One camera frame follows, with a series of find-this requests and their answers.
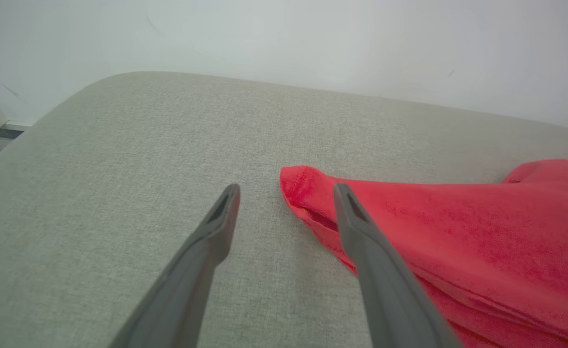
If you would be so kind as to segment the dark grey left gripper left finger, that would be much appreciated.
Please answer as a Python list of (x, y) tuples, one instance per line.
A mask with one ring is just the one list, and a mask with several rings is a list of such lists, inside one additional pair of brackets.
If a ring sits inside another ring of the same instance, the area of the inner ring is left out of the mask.
[(228, 185), (112, 340), (112, 348), (195, 348), (216, 267), (230, 251), (241, 189)]

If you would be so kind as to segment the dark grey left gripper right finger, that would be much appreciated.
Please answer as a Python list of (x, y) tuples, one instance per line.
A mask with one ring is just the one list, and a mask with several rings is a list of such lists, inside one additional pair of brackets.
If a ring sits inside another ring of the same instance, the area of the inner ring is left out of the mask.
[(375, 348), (460, 348), (439, 313), (392, 243), (375, 225), (353, 190), (333, 188), (344, 253), (355, 265)]

